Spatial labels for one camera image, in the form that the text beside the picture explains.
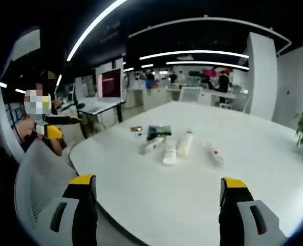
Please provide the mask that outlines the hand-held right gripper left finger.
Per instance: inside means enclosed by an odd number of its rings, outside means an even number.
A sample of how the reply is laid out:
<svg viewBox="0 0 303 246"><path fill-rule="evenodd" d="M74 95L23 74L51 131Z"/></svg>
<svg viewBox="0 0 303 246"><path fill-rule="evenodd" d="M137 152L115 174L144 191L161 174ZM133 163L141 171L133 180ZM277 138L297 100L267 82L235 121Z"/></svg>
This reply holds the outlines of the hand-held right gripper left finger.
<svg viewBox="0 0 303 246"><path fill-rule="evenodd" d="M39 244L97 245L97 221L96 177L78 176L39 214Z"/></svg>

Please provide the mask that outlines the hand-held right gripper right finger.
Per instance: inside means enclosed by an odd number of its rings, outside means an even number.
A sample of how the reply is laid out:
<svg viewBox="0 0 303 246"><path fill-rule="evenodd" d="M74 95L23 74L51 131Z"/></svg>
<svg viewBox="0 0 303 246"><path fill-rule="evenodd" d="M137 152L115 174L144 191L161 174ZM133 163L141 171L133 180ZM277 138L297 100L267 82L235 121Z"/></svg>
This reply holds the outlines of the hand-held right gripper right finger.
<svg viewBox="0 0 303 246"><path fill-rule="evenodd" d="M261 200L253 199L247 185L221 179L220 245L283 245L287 240L279 218Z"/></svg>

